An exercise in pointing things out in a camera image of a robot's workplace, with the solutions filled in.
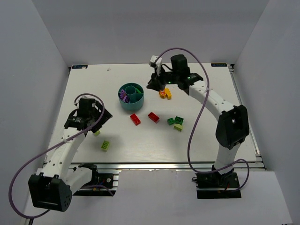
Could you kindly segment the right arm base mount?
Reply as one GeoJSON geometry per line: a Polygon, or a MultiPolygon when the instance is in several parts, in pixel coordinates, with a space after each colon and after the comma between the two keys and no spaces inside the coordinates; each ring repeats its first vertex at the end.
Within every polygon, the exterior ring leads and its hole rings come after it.
{"type": "Polygon", "coordinates": [[[237,173],[218,176],[217,173],[197,173],[191,179],[196,184],[197,199],[240,199],[237,173]]]}

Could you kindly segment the dark green lego brick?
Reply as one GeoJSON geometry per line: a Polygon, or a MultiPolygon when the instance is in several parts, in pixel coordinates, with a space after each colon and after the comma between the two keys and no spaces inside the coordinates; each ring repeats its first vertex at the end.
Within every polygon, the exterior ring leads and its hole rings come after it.
{"type": "Polygon", "coordinates": [[[175,117],[175,120],[174,120],[174,123],[175,123],[175,124],[180,124],[180,125],[182,125],[182,124],[183,124],[183,121],[184,121],[184,119],[183,119],[182,117],[176,116],[176,117],[175,117]]]}

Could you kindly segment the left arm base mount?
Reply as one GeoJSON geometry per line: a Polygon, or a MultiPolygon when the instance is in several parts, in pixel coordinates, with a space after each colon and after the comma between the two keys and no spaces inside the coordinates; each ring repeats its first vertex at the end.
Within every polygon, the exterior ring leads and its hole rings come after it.
{"type": "Polygon", "coordinates": [[[117,190],[119,182],[119,171],[100,171],[96,180],[91,181],[74,193],[74,196],[110,196],[117,190]]]}

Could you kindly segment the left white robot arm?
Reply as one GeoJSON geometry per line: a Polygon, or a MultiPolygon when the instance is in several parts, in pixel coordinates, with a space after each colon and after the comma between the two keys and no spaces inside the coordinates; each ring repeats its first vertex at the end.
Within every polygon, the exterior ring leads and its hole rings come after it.
{"type": "Polygon", "coordinates": [[[64,124],[62,143],[54,148],[40,172],[29,178],[30,196],[36,208],[64,212],[78,190],[101,183],[96,165],[83,163],[72,172],[69,167],[87,134],[96,133],[112,115],[94,98],[82,97],[76,106],[64,124]]]}

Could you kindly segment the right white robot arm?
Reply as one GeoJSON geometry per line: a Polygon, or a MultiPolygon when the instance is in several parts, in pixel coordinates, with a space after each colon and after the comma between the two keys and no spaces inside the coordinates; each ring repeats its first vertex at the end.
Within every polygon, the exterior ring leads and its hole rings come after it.
{"type": "Polygon", "coordinates": [[[220,175],[232,173],[237,150],[249,135],[246,107],[236,106],[210,89],[207,81],[190,71],[183,54],[172,56],[171,63],[171,71],[166,72],[162,68],[162,59],[151,57],[149,65],[154,68],[154,73],[147,88],[162,91],[166,85],[176,84],[180,90],[200,102],[217,120],[215,136],[219,148],[212,171],[220,175]]]}

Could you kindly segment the purple lego brick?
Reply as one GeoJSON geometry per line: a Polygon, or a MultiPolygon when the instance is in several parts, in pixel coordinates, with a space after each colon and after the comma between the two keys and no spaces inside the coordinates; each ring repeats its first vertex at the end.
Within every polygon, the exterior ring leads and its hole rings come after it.
{"type": "Polygon", "coordinates": [[[123,99],[127,96],[126,92],[124,89],[121,89],[119,93],[119,98],[123,101],[123,99]]]}
{"type": "Polygon", "coordinates": [[[130,103],[130,98],[127,95],[124,95],[120,98],[122,102],[129,104],[130,103]]]}

